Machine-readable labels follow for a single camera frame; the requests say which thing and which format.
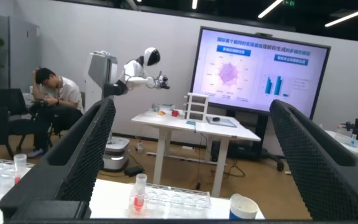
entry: dark pants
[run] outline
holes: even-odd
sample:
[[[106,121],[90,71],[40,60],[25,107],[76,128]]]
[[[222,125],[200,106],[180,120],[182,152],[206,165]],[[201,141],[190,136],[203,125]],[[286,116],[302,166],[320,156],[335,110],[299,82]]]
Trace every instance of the dark pants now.
[[[67,106],[34,105],[31,109],[37,112],[35,122],[41,127],[53,124],[55,133],[70,129],[82,116],[81,111]],[[42,133],[34,134],[34,146],[44,150],[48,149],[48,129]]]

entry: bar chart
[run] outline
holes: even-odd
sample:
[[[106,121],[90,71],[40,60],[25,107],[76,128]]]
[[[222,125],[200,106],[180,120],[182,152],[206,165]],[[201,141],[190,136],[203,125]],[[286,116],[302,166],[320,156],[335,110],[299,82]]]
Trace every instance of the bar chart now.
[[[277,76],[276,82],[272,82],[272,77],[267,77],[265,94],[273,94],[275,96],[284,96],[289,97],[288,93],[282,93],[283,79],[281,76]]]
[[[280,89],[281,89],[281,85],[282,85],[282,79],[281,76],[277,77],[277,82],[276,82],[276,88],[274,89],[274,95],[276,96],[280,96]]]

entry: blue bar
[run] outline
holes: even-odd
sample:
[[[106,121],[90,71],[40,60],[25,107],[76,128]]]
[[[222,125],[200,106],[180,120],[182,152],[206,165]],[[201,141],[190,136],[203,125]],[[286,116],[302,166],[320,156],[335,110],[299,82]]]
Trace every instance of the blue bar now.
[[[236,54],[236,55],[243,55],[243,56],[251,56],[251,51],[247,50],[247,49],[238,49],[235,47],[226,47],[226,46],[222,46],[222,45],[218,45],[217,52],[222,52],[222,53],[229,53],[229,54]]]
[[[274,95],[278,96],[280,94],[281,82],[282,82],[281,77],[277,77],[276,88],[274,89]]]
[[[309,59],[290,57],[285,55],[275,55],[274,60],[277,62],[294,63],[297,65],[304,65],[304,66],[308,66],[309,64]]]
[[[265,93],[270,94],[271,91],[272,91],[272,81],[270,81],[270,78],[268,78],[266,83]]]

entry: hand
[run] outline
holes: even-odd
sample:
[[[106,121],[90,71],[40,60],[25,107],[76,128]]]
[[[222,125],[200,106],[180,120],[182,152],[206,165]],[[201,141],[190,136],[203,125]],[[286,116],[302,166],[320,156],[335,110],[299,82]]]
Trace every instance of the hand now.
[[[37,72],[39,71],[39,68],[36,68],[34,71],[32,71],[32,78],[35,80],[35,78],[37,77]]]
[[[55,97],[52,96],[46,96],[44,101],[49,105],[49,106],[53,106],[57,104],[57,99]]]

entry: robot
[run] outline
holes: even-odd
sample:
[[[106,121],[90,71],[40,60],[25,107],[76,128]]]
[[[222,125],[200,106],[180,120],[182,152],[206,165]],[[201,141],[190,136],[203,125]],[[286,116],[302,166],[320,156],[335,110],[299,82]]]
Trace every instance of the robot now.
[[[94,52],[89,56],[85,72],[86,94],[85,110],[88,110],[101,98],[121,96],[140,86],[155,89],[170,89],[167,76],[162,73],[154,78],[145,71],[145,67],[159,63],[161,59],[157,49],[149,47],[137,59],[124,65],[120,75],[117,73],[117,58],[110,53]],[[129,161],[128,139],[112,136],[112,131],[103,155],[103,170],[119,172]]]

